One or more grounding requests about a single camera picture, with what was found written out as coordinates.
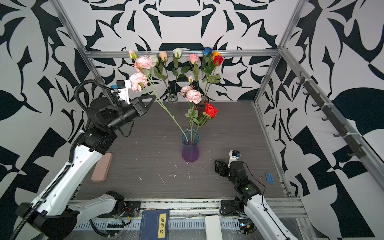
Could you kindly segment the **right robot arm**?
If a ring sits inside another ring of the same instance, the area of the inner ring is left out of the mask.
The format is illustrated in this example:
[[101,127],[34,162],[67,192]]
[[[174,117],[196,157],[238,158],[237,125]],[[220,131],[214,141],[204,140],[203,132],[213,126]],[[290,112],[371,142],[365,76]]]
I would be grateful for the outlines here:
[[215,161],[215,172],[234,184],[240,203],[240,208],[236,212],[245,214],[265,240],[296,240],[297,238],[267,205],[264,193],[248,178],[247,169],[247,164],[242,161],[230,164]]

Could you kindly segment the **orange rose stem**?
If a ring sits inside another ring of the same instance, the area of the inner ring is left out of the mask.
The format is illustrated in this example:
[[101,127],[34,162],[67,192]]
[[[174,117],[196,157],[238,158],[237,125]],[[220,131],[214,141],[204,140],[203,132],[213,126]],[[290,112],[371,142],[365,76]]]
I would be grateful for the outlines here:
[[213,59],[215,59],[217,56],[221,56],[219,52],[214,51],[213,52]]

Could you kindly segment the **peach rose stem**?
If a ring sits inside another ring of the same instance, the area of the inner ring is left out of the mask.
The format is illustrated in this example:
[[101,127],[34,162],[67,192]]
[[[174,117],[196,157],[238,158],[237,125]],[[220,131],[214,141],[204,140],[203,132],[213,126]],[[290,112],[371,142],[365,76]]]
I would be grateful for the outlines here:
[[170,86],[170,78],[167,70],[167,61],[168,61],[167,52],[166,51],[160,52],[159,58],[160,58],[160,62],[159,62],[160,71],[163,75],[163,80],[167,86],[168,96],[170,98],[172,96],[172,91]]

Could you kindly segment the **small red carnation stem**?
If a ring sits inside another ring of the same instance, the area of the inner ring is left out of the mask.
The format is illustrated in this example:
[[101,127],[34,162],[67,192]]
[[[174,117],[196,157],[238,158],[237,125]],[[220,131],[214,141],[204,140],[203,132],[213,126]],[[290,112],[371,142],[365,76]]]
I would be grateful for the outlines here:
[[205,109],[202,112],[201,116],[199,116],[197,107],[194,107],[193,109],[190,108],[190,110],[191,110],[191,113],[190,113],[191,123],[197,126],[191,137],[191,143],[195,143],[200,128],[204,126],[208,122],[208,120],[215,119],[218,114],[218,110],[216,107],[214,107],[210,103],[206,103]]

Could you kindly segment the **blue purple glass vase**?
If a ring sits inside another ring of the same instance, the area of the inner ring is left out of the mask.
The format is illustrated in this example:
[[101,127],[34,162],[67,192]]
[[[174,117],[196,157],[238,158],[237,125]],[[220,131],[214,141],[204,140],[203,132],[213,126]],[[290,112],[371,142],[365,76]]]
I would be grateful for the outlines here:
[[187,129],[181,136],[183,144],[182,158],[187,163],[196,162],[200,157],[199,142],[200,134],[196,130]]

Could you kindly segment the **clear glass vase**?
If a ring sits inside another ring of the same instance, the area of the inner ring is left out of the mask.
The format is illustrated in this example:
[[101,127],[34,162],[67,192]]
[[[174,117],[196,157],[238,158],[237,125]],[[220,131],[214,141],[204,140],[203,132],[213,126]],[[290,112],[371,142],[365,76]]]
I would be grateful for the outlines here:
[[178,103],[178,96],[177,95],[169,95],[168,97],[167,97],[167,101],[169,102],[169,103],[172,103],[172,104],[175,104],[175,103]]

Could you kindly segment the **pink rose stem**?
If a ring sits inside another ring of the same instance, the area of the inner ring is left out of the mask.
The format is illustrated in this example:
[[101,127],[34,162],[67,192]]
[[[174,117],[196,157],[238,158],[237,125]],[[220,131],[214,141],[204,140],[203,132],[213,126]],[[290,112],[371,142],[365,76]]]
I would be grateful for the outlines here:
[[194,74],[194,77],[195,77],[195,81],[197,82],[197,90],[199,92],[201,92],[200,87],[199,87],[199,83],[200,83],[200,78],[199,78],[200,68],[198,66],[198,61],[199,61],[198,55],[197,54],[190,54],[189,55],[189,61],[191,62],[192,66],[193,66],[193,74]]

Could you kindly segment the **blue rose stem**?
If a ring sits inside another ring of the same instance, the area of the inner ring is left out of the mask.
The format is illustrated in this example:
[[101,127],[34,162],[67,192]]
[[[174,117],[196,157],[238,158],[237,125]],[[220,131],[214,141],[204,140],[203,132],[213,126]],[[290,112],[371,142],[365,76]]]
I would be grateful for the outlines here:
[[213,71],[213,49],[209,47],[204,47],[203,49],[203,57],[201,61],[201,70],[203,73],[202,76],[202,90],[204,95],[207,95],[208,89],[208,78],[212,74]]

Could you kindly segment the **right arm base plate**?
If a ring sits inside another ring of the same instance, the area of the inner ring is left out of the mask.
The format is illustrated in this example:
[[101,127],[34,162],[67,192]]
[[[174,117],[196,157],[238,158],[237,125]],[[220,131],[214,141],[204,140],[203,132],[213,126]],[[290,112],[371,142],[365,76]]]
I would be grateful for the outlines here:
[[234,200],[221,200],[219,212],[223,216],[239,216],[244,214],[244,204],[238,198]]

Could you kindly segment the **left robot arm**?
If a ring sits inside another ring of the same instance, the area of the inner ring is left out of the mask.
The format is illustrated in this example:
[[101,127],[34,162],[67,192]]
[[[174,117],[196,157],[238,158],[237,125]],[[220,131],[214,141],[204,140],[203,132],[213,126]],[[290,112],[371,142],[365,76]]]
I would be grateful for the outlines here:
[[145,115],[156,100],[153,95],[137,97],[125,106],[111,105],[106,97],[93,100],[85,112],[90,126],[73,142],[69,160],[50,185],[31,203],[16,210],[22,221],[11,234],[16,239],[25,224],[30,224],[50,240],[65,239],[74,228],[104,214],[120,216],[125,198],[115,191],[82,204],[69,204],[84,177],[107,153],[117,138],[116,131]]

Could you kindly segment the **large red rose stem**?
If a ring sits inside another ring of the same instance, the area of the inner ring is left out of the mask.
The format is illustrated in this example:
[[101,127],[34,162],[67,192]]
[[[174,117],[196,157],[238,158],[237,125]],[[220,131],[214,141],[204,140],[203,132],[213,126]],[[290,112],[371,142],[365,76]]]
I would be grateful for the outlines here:
[[221,80],[221,75],[220,75],[220,73],[217,73],[217,69],[222,65],[223,61],[224,61],[224,59],[222,56],[217,56],[215,59],[213,59],[213,71],[212,71],[212,74],[208,78],[208,89],[207,89],[206,97],[208,96],[208,91],[209,91],[211,85],[217,84]]

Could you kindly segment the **dark purple glass vase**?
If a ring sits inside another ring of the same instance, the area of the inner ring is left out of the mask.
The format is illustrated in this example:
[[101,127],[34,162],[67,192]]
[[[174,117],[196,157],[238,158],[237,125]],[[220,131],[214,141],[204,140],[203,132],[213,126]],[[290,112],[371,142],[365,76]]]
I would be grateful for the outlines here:
[[206,96],[202,96],[202,100],[197,104],[198,111],[198,119],[203,116],[203,112],[205,111],[206,104],[209,102],[209,99]]

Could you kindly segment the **pink peony flower stem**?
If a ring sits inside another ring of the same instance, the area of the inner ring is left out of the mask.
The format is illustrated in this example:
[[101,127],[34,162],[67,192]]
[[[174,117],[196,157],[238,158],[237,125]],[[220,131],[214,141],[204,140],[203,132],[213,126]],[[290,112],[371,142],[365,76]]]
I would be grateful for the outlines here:
[[135,74],[131,75],[129,78],[129,81],[131,82],[131,90],[135,93],[139,93],[142,90],[144,90],[147,94],[149,94],[150,92],[147,90],[147,87],[148,85],[150,85],[153,90],[152,93],[156,97],[155,101],[168,113],[168,115],[173,119],[175,124],[182,131],[186,140],[188,140],[188,136],[186,135],[185,131],[181,128],[181,126],[177,122],[174,115],[164,105],[163,101],[161,100],[160,96],[155,90],[153,73],[155,73],[154,68],[156,66],[156,62],[154,61],[154,58],[152,56],[139,57],[138,54],[132,50],[129,51],[129,56],[131,60],[134,62],[134,67],[137,71]]

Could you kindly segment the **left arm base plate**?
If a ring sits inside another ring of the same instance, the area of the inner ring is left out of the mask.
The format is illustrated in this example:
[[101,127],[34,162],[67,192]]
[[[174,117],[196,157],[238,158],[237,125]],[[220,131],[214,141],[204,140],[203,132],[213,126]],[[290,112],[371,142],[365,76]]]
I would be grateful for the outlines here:
[[115,205],[116,214],[123,218],[133,217],[140,213],[141,201],[119,201]]

